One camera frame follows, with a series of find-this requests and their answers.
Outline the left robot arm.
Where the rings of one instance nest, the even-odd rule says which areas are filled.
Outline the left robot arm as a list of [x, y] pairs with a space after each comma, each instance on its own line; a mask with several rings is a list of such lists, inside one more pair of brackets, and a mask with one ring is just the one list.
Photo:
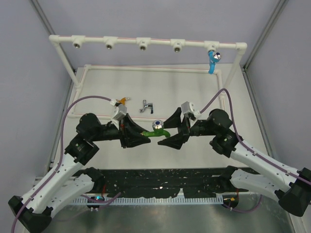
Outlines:
[[69, 185], [65, 182], [83, 168], [99, 151], [97, 141], [119, 140], [123, 148], [133, 148], [150, 143], [129, 115], [121, 125], [102, 124], [93, 113], [83, 115], [76, 127], [77, 135], [67, 147], [62, 146], [59, 161], [44, 178], [23, 196], [13, 196], [8, 204], [19, 221], [29, 232], [41, 233], [55, 215], [78, 196], [89, 191], [99, 193], [104, 187], [103, 174], [93, 167], [87, 168]]

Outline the white PVC pipe frame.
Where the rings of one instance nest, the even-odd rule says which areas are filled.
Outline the white PVC pipe frame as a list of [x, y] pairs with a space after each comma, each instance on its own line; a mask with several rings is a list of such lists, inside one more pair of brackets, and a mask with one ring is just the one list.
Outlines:
[[227, 76], [226, 81], [222, 80], [222, 72], [215, 68], [212, 75], [217, 78], [218, 89], [220, 93], [216, 97], [219, 99], [220, 108], [225, 109], [225, 89], [231, 83], [233, 76], [238, 69], [240, 61], [246, 52], [247, 44], [244, 42], [236, 43], [220, 43], [218, 41], [192, 41], [185, 39], [154, 39], [150, 37], [137, 37], [137, 38], [125, 38], [125, 37], [115, 37], [115, 36], [103, 36], [103, 37], [89, 37], [84, 35], [72, 35], [72, 36], [60, 36], [60, 35], [50, 35], [50, 42], [55, 47], [64, 67], [66, 68], [71, 80], [73, 81], [76, 93], [73, 100], [79, 100], [80, 94], [84, 86], [87, 72], [92, 69], [96, 70], [116, 70], [116, 71], [139, 71], [139, 72], [165, 72], [165, 73], [203, 73], [209, 74], [208, 70], [198, 70], [198, 69], [181, 69], [181, 68], [167, 68], [167, 67], [136, 67], [136, 66], [106, 66], [106, 65], [85, 65], [81, 79], [77, 79], [74, 71], [70, 68], [69, 60], [66, 58], [64, 50], [61, 48], [61, 43], [71, 42], [73, 47], [79, 49], [85, 43], [100, 43], [104, 44], [108, 50], [114, 48], [117, 44], [135, 44], [138, 45], [141, 51], [147, 50], [149, 45], [160, 45], [160, 46], [170, 46], [173, 48], [174, 52], [180, 52], [183, 47], [198, 47], [204, 48], [207, 54], [210, 50], [217, 51], [217, 49], [230, 49], [237, 52], [234, 62], [232, 63], [230, 72]]

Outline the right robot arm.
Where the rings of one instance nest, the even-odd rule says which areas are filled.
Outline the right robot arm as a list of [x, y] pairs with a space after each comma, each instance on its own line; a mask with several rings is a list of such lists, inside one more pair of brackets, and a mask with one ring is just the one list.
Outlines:
[[220, 186], [224, 191], [246, 189], [275, 200], [294, 216], [304, 215], [311, 203], [310, 169], [304, 167], [298, 170], [261, 154], [230, 129], [232, 121], [224, 110], [214, 109], [207, 119], [197, 120], [194, 125], [190, 124], [194, 118], [192, 114], [181, 118], [181, 113], [181, 108], [177, 108], [166, 121], [156, 120], [154, 129], [178, 130], [177, 134], [159, 141], [159, 145], [179, 150], [191, 136], [213, 136], [209, 144], [214, 151], [257, 172], [252, 175], [239, 168], [229, 168], [220, 178]]

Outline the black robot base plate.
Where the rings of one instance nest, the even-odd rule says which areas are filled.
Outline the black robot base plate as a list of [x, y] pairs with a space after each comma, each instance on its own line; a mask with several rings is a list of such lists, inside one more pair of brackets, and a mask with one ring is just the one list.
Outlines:
[[214, 197], [221, 193], [246, 191], [234, 187], [222, 174], [225, 168], [196, 169], [100, 169], [102, 178], [91, 190], [108, 197], [175, 198], [182, 190], [186, 198]]

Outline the green water faucet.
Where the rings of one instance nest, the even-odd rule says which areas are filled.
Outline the green water faucet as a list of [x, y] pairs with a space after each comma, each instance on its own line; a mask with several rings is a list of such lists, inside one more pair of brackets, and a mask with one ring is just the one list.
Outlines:
[[143, 131], [141, 134], [145, 137], [161, 137], [169, 138], [171, 134], [165, 130], [164, 122], [162, 120], [155, 120], [152, 122], [152, 132]]

